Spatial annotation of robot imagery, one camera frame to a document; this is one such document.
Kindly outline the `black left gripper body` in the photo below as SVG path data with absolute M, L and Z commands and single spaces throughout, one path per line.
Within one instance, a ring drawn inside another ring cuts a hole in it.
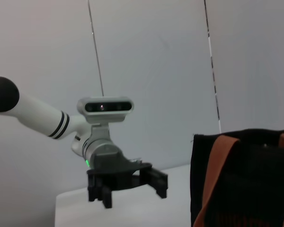
M 106 186 L 111 190 L 125 190 L 144 185 L 140 176 L 134 173 L 152 168 L 151 163 L 131 161 L 122 152 L 95 154 L 91 164 L 93 167 L 87 171 L 89 186 Z

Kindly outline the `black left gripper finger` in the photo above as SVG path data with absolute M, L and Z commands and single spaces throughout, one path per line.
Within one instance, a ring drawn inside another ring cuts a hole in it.
M 108 185 L 108 178 L 105 176 L 88 176 L 88 200 L 102 201 L 106 209 L 112 208 L 112 190 Z
M 156 194 L 162 199 L 167 198 L 168 190 L 168 175 L 153 168 L 146 168 L 140 170 L 139 174 L 140 182 L 152 187 Z

